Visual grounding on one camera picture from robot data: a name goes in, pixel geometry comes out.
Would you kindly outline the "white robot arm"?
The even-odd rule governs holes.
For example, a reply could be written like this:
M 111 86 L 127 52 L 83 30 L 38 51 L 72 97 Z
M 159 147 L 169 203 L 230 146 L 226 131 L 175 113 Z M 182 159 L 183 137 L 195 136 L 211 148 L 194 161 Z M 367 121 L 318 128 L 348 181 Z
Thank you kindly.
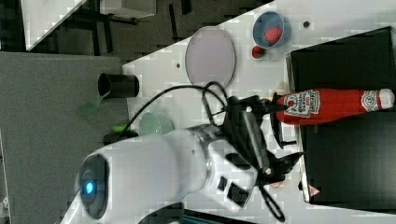
M 260 129 L 264 115 L 286 109 L 257 96 L 232 97 L 220 125 L 137 136 L 94 151 L 81 164 L 60 224 L 172 224 L 194 193 L 243 210 L 255 189 L 283 179 L 300 158 L 271 155 Z

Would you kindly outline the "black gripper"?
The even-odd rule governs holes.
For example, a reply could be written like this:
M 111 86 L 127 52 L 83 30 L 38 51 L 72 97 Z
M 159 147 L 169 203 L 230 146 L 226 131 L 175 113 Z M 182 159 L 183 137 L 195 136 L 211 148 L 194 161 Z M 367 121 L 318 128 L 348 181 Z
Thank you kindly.
M 299 159 L 302 152 L 296 152 L 277 158 L 267 150 L 261 125 L 264 115 L 285 111 L 285 105 L 268 99 L 251 96 L 227 99 L 223 131 L 237 151 L 258 171 L 262 184 L 273 184 L 285 179 Z

